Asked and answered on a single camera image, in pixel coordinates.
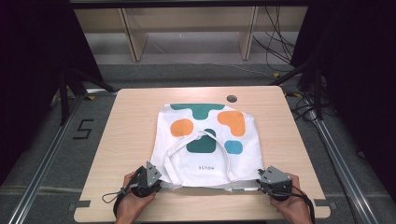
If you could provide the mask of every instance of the electrical cable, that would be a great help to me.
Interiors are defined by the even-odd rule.
[[[261,44],[257,39],[256,39],[256,41],[257,41],[264,49],[267,50],[267,51],[265,52],[265,61],[266,61],[267,65],[268,65],[271,69],[273,69],[273,70],[275,70],[275,71],[278,71],[278,72],[290,72],[290,71],[286,71],[286,70],[276,69],[276,68],[274,68],[273,66],[271,66],[271,65],[269,64],[269,62],[268,62],[268,52],[272,53],[273,55],[275,55],[275,56],[276,56],[277,58],[279,58],[279,59],[280,59],[279,56],[281,55],[280,53],[275,53],[274,50],[269,50],[273,39],[274,39],[274,40],[280,41],[280,43],[282,44],[282,48],[283,48],[283,50],[284,50],[284,52],[285,52],[285,55],[286,55],[286,56],[283,56],[283,55],[281,56],[281,57],[282,57],[281,60],[282,60],[283,62],[285,62],[285,63],[287,63],[287,64],[290,63],[290,58],[289,58],[289,55],[288,55],[288,54],[291,55],[291,53],[290,53],[289,49],[287,48],[287,46],[286,46],[286,44],[285,44],[285,41],[284,41],[284,38],[283,38],[282,34],[280,33],[280,28],[279,28],[279,27],[280,27],[280,25],[279,25],[279,12],[280,12],[280,9],[279,9],[279,7],[276,7],[276,23],[274,23],[274,20],[272,19],[271,15],[269,14],[268,8],[267,8],[267,7],[264,7],[264,8],[265,8],[265,11],[266,11],[266,13],[267,13],[267,15],[268,15],[268,18],[270,19],[270,21],[271,21],[271,23],[272,23],[272,25],[273,25],[273,27],[274,27],[274,31],[272,32],[271,35],[269,35],[269,36],[270,36],[270,41],[269,41],[269,43],[268,43],[268,45],[267,45],[266,47],[264,47],[263,44]],[[276,38],[274,37],[275,33],[277,33],[277,35],[279,36],[279,39],[276,39]]]

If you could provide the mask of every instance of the wooden table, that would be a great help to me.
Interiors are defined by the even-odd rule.
[[[229,103],[228,95],[237,101]],[[318,178],[279,87],[202,87],[121,90],[113,105],[80,200],[77,222],[112,222],[113,203],[102,195],[118,191],[123,177],[146,165],[154,148],[157,117],[165,104],[216,103],[251,114],[256,121],[264,167],[300,177],[309,198],[324,200]],[[328,206],[315,206],[316,217],[328,217]],[[218,189],[177,189],[157,193],[138,222],[268,220],[282,216],[260,191],[227,192]]]

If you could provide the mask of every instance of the human hand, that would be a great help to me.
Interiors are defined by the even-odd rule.
[[[291,188],[291,193],[301,195],[301,192],[297,190],[300,188],[299,177],[297,175],[291,174],[288,174],[288,176],[291,177],[291,184],[295,187]],[[277,212],[280,212],[283,217],[292,224],[312,223],[309,216],[308,207],[302,198],[290,196],[284,202],[279,202],[274,198],[271,198],[270,204],[276,208]]]
[[[124,177],[124,187],[129,183],[133,176],[134,172]],[[125,195],[119,204],[117,209],[117,219],[115,222],[117,224],[134,223],[142,213],[143,209],[154,200],[156,195],[156,192],[153,192],[147,197],[139,198],[130,192],[131,191],[128,190],[128,194]]]

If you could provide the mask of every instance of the metal frame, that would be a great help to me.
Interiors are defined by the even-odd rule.
[[[35,200],[35,196],[37,195],[38,191],[40,190],[40,186],[43,183],[50,167],[56,157],[56,154],[59,151],[59,148],[64,140],[64,134],[67,132],[70,121],[72,120],[73,116],[76,114],[78,107],[81,105],[84,96],[77,96],[74,100],[70,108],[70,116],[65,121],[64,125],[62,125],[58,132],[55,135],[55,138],[52,140],[52,143],[49,146],[49,149],[44,156],[43,161],[40,163],[37,171],[33,179],[31,180],[29,186],[26,188],[26,191],[23,193],[19,203],[15,207],[11,218],[9,219],[9,224],[14,223],[23,223],[25,220],[33,201]]]
[[[312,119],[317,117],[317,113],[315,111],[311,111],[310,114]],[[330,159],[334,164],[334,168],[337,174],[340,175],[340,179],[345,185],[346,191],[348,192],[349,196],[351,197],[353,203],[356,206],[356,209],[361,215],[361,219],[364,223],[367,224],[379,223],[378,219],[375,217],[373,210],[370,207],[369,202],[361,191],[361,188],[353,177],[353,174],[350,172],[347,163],[344,161],[343,156],[338,150],[337,145],[332,140],[332,136],[330,135],[324,121],[322,119],[315,119],[314,124],[318,127],[320,133],[323,136],[323,139],[329,151]]]

